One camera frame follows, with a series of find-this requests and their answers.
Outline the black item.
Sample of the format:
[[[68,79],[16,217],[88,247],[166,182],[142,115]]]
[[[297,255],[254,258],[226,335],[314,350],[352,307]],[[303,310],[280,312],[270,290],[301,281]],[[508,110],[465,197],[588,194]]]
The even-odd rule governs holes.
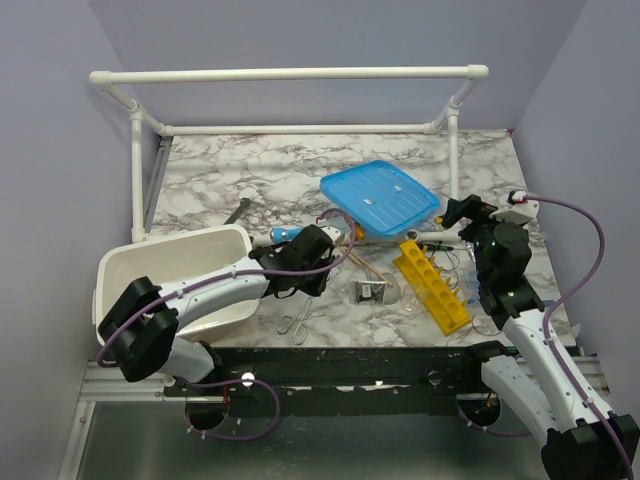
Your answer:
[[[380,280],[355,280],[351,284],[351,302],[382,303],[387,283]]]

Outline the metal crucible tongs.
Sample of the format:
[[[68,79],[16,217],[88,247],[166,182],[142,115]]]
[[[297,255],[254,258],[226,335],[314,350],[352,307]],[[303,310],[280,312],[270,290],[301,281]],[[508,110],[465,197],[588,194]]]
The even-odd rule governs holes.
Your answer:
[[[306,321],[310,317],[313,303],[314,298],[308,297],[295,315],[285,315],[275,328],[276,334],[284,336],[290,333],[293,345],[301,346],[309,335]]]

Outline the blue plastic bin lid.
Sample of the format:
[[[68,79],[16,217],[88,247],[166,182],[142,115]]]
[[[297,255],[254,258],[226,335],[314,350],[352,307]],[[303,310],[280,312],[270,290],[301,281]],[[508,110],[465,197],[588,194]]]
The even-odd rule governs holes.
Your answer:
[[[327,175],[320,180],[320,191],[378,238],[403,234],[441,207],[431,190],[383,160]]]

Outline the white plastic bin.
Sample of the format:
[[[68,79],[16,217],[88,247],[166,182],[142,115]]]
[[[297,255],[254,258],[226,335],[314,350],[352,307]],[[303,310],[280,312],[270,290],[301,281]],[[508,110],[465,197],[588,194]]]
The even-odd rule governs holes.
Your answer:
[[[98,326],[126,287],[140,277],[164,285],[211,276],[251,249],[247,231],[237,224],[152,237],[115,248],[99,263],[92,322]]]

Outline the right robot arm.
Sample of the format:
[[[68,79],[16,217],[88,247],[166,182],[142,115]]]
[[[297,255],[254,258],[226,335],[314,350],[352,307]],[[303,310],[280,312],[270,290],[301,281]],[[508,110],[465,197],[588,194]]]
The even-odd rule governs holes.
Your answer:
[[[468,222],[459,237],[474,253],[480,304],[530,370],[523,373],[500,343],[486,342],[461,365],[460,379],[474,392],[489,387],[511,408],[536,439],[549,478],[631,479],[638,424],[589,383],[551,326],[556,308],[525,276],[532,257],[525,226],[540,201],[513,192],[502,209],[477,195],[447,203],[443,227]]]

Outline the wooden test tube clamp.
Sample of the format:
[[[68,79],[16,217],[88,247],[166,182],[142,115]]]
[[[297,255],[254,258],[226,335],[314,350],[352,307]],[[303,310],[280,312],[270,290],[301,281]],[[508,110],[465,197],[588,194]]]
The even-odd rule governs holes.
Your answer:
[[[350,253],[347,252],[346,247],[342,247],[341,251],[347,255],[347,259],[350,260],[355,266],[359,267],[367,274],[373,274],[380,281],[385,282],[388,286],[392,286],[394,281],[383,272],[374,267],[371,263],[367,262],[363,257],[359,256],[352,250]]]

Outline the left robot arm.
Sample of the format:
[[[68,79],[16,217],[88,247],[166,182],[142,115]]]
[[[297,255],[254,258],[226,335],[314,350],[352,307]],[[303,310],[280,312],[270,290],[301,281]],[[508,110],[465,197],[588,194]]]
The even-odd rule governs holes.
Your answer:
[[[334,252],[353,248],[354,220],[340,208],[320,214],[292,240],[256,247],[212,273],[157,285],[147,276],[133,280],[97,326],[97,356],[103,368],[116,367],[129,382],[155,373],[184,380],[201,395],[214,393],[222,380],[213,351],[178,332],[202,317],[244,301],[298,292],[319,297],[330,272],[347,260]]]

